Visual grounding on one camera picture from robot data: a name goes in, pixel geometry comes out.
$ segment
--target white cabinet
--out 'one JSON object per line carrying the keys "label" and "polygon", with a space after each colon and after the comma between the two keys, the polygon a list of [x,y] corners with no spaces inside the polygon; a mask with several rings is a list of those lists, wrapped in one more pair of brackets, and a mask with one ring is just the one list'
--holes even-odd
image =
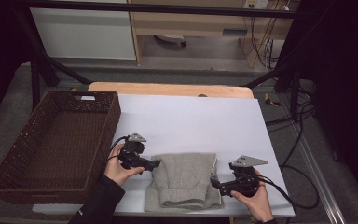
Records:
{"label": "white cabinet", "polygon": [[[127,3],[126,0],[93,2]],[[135,60],[128,12],[44,8],[31,8],[31,11],[51,57]]]}

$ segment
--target sleeve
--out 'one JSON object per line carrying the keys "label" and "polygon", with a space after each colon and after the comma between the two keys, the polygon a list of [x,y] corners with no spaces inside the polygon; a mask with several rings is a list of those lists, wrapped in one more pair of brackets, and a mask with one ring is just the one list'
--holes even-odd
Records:
{"label": "sleeve", "polygon": [[117,204],[124,196],[124,189],[103,175],[85,204],[75,213],[68,224],[110,224]]}
{"label": "sleeve", "polygon": [[277,220],[274,218],[270,221],[267,221],[267,222],[262,222],[262,221],[258,221],[256,222],[255,224],[278,224]]}

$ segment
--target wicker basket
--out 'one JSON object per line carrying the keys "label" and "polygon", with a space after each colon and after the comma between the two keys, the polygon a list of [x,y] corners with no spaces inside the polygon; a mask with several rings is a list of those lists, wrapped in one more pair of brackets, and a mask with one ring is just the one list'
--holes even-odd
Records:
{"label": "wicker basket", "polygon": [[49,92],[0,164],[0,199],[84,203],[110,152],[120,114],[115,91]]}

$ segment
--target hand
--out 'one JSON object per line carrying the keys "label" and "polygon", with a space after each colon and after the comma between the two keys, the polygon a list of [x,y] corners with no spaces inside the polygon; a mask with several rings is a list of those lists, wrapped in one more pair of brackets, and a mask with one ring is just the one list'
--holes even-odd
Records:
{"label": "hand", "polygon": [[110,152],[109,158],[114,157],[108,161],[106,164],[104,175],[106,175],[109,179],[115,181],[118,185],[122,186],[124,182],[130,176],[140,174],[145,170],[144,167],[136,167],[130,170],[124,169],[121,164],[118,162],[118,152],[123,148],[124,144],[120,144],[113,148]]}
{"label": "hand", "polygon": [[255,219],[267,222],[274,218],[269,205],[269,195],[267,194],[266,183],[259,181],[258,191],[252,198],[245,197],[235,190],[231,191],[231,195],[239,202],[244,203]]}

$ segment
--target white table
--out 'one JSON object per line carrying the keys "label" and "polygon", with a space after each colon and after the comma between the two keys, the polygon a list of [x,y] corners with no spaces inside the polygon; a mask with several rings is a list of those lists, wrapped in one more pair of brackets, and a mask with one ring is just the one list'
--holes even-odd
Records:
{"label": "white table", "polygon": [[[115,140],[133,132],[147,142],[141,155],[167,152],[214,152],[221,182],[234,180],[228,163],[240,155],[268,161],[257,166],[262,175],[286,191],[282,174],[256,99],[141,95],[119,93],[122,109]],[[146,213],[145,189],[152,181],[150,172],[131,177],[123,189],[126,194],[116,208],[116,215],[247,217],[248,209],[234,198],[223,197],[224,208],[189,213]],[[289,202],[272,186],[267,186],[275,217],[293,217]],[[81,204],[36,204],[33,211],[44,214],[74,214]]]}

